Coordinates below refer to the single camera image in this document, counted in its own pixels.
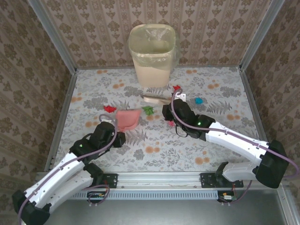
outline red toy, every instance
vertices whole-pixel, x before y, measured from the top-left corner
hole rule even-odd
[[[116,107],[112,107],[112,106],[110,106],[110,105],[108,105],[108,106],[105,106],[105,105],[104,105],[103,108],[104,108],[104,110],[107,111],[108,113],[113,113],[114,111],[117,110]]]
[[[174,121],[168,121],[168,124],[169,124],[170,127],[176,126],[175,123],[174,123]]]
[[[174,88],[174,90],[177,90],[177,89],[179,89],[181,87],[179,85],[177,85],[177,86],[173,86],[173,88]]]

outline green toy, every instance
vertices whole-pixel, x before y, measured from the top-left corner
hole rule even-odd
[[[145,106],[145,107],[142,107],[142,109],[145,111],[147,116],[154,114],[153,107],[151,107],[151,106]]]

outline small toy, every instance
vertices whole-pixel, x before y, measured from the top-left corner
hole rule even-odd
[[[179,85],[173,86],[174,90],[181,88]]]
[[[172,127],[172,128],[175,126],[175,123],[174,123],[173,120],[172,120],[172,121],[168,121],[168,124],[169,124],[169,126]]]
[[[202,104],[202,103],[203,103],[203,100],[202,100],[201,98],[199,98],[199,97],[196,97],[196,98],[195,98],[195,103],[196,103],[197,105]]]
[[[108,113],[113,113],[114,111],[117,110],[116,107],[112,107],[112,106],[110,106],[110,105],[108,105],[108,106],[105,106],[105,105],[104,105],[103,108],[104,108],[104,110],[107,111]]]
[[[142,109],[145,111],[147,116],[154,114],[153,107],[151,107],[151,106],[145,106],[145,107],[142,107]]]

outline plastic bag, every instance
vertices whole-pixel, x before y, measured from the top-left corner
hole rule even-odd
[[[169,25],[134,27],[129,35],[128,47],[133,60],[145,67],[172,70],[179,62],[179,38]]]

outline black bracket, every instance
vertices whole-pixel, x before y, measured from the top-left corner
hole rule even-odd
[[[117,188],[118,184],[118,174],[117,173],[104,173],[102,181],[99,184],[106,184],[109,188]],[[106,191],[89,191],[87,197],[99,198],[99,200],[91,200],[93,204],[99,203],[101,199],[105,196]]]
[[[92,186],[107,184],[110,188],[116,188],[118,183],[117,173],[103,173],[103,171],[94,163],[87,164],[83,170],[90,173],[93,178]]]
[[[235,182],[218,182],[216,174],[214,172],[204,172],[200,174],[200,182],[202,188],[232,188],[233,185],[236,188],[243,188],[244,183],[242,180],[237,180]]]

